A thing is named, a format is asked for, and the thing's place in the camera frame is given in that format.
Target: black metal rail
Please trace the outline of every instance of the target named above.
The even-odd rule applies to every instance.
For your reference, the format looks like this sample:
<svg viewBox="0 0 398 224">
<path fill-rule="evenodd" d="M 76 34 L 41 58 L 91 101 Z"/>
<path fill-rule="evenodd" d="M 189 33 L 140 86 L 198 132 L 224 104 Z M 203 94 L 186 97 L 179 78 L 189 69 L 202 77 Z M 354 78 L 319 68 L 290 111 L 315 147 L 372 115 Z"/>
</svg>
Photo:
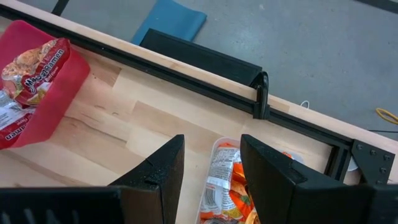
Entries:
<svg viewBox="0 0 398 224">
<path fill-rule="evenodd" d="M 251 85 L 252 88 L 257 90 L 257 101 L 252 101 L 212 84 L 197 80 L 183 73 L 176 72 L 175 70 L 163 67 L 154 62 L 150 62 L 136 55 L 129 54 L 123 50 L 108 46 L 91 38 L 87 38 L 84 35 L 77 34 L 2 4 L 0 4 L 0 16 L 12 20 L 22 19 L 54 37 L 68 38 L 70 39 L 71 43 L 79 47 L 83 47 L 84 49 L 90 50 L 104 57 L 110 58 L 138 70 L 142 70 L 155 77 L 167 80 L 168 82 L 174 83 L 176 85 L 180 85 L 214 100 L 233 106 L 239 110 L 251 113 L 253 114 L 254 118 L 268 119 L 270 122 L 329 144 L 332 146 L 332 150 L 325 169 L 325 174 L 339 181 L 344 180 L 349 160 L 352 155 L 351 152 L 356 145 L 355 142 L 358 141 L 296 118 L 287 113 L 270 108 L 267 104 L 269 83 L 267 73 L 265 72 L 260 73 L 255 79 L 254 83 Z M 368 182 L 370 180 L 375 180 L 377 184 L 386 184 L 394 160 L 394 154 L 369 145 L 366 145 L 366 147 L 363 149 L 364 150 L 361 152 L 356 152 L 356 154 L 354 154 L 354 158 L 355 156 L 358 156 L 358 154 L 369 154 L 370 151 L 377 151 L 380 155 L 380 157 L 364 157 L 364 160 L 367 162 L 358 164 L 359 168 L 363 172 L 364 170 L 368 172 L 367 174 L 364 174 L 364 176 L 368 178 L 363 180 Z M 383 161 L 380 159 L 386 156 L 390 157 L 391 160 Z M 377 166 L 372 165 L 372 161 L 375 160 L 380 161 L 377 163 Z"/>
</svg>

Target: red plastic bin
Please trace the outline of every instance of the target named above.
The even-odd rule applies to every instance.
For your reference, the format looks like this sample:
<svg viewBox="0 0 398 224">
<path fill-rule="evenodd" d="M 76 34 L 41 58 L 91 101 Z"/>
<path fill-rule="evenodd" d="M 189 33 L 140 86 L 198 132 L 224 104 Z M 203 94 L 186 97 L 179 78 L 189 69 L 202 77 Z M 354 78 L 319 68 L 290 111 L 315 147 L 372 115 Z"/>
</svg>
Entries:
<svg viewBox="0 0 398 224">
<path fill-rule="evenodd" d="M 26 50 L 40 47 L 53 39 L 51 35 L 24 21 L 14 21 L 0 37 L 0 69 Z M 89 72 L 88 63 L 72 49 L 46 96 L 11 147 L 21 147 L 50 138 Z"/>
</svg>

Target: gray concrete floor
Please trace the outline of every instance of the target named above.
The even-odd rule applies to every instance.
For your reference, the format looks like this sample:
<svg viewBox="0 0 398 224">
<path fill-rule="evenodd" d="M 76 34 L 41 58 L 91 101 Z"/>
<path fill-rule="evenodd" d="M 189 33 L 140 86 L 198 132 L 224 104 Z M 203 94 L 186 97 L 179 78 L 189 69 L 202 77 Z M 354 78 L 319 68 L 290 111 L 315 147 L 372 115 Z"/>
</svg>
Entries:
<svg viewBox="0 0 398 224">
<path fill-rule="evenodd" d="M 23 0 L 50 11 L 56 0 Z M 177 0 L 207 21 L 195 42 L 260 65 L 271 94 L 365 129 L 398 131 L 398 15 L 351 0 Z M 155 0 L 70 0 L 62 17 L 131 40 Z M 383 134 L 398 140 L 398 134 Z"/>
</svg>

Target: wooden board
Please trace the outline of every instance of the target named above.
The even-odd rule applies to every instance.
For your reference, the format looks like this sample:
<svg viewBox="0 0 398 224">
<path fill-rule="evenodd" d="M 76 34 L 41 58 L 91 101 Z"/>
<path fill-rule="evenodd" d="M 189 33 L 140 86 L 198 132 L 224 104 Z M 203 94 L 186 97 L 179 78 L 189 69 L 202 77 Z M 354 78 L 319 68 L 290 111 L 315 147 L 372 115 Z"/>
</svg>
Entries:
<svg viewBox="0 0 398 224">
<path fill-rule="evenodd" d="M 149 58 L 201 80 L 218 83 L 247 98 L 252 89 L 198 68 L 158 55 L 23 3 L 2 0 L 36 17 L 62 24 L 109 45 Z M 0 20 L 0 30 L 9 21 Z M 300 154 L 306 165 L 323 172 L 330 146 L 108 58 L 75 47 L 91 72 L 53 136 L 46 142 L 0 151 L 0 187 L 107 185 L 137 166 L 176 134 L 184 134 L 185 173 L 177 223 L 195 222 L 210 164 L 211 147 L 223 136 L 242 133 Z M 299 118 L 357 138 L 393 153 L 398 142 L 270 96 L 270 104 Z M 345 182 L 358 181 L 349 172 Z M 398 181 L 394 165 L 391 182 Z"/>
</svg>

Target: wooden table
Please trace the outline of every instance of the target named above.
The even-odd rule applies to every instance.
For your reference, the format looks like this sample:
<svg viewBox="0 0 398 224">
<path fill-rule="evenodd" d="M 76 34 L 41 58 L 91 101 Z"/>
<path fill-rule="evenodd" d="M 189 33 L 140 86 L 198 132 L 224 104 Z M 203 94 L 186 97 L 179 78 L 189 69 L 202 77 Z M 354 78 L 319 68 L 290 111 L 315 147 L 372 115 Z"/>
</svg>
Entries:
<svg viewBox="0 0 398 224">
<path fill-rule="evenodd" d="M 14 0 L 2 0 L 24 13 L 123 49 L 147 60 L 212 83 L 249 99 L 256 91 L 123 40 Z M 0 31 L 9 20 L 0 18 Z M 223 136 L 247 133 L 280 150 L 300 154 L 323 172 L 330 146 L 145 72 L 75 47 L 91 72 L 52 137 L 45 142 L 0 151 L 0 187 L 108 185 L 137 166 L 176 134 L 185 135 L 185 173 L 177 223 L 195 222 L 210 164 L 211 147 Z M 269 96 L 273 108 L 398 153 L 398 142 Z M 389 182 L 398 181 L 397 163 Z M 358 182 L 349 172 L 345 183 Z"/>
</svg>

